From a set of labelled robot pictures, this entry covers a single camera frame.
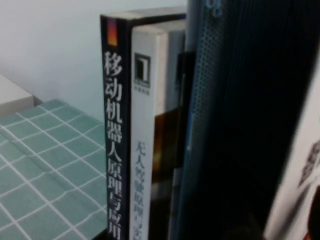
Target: green checkered tablecloth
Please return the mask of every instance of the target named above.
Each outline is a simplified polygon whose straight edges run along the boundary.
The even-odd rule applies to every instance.
[[[105,127],[55,100],[0,118],[0,240],[91,240],[107,227]]]

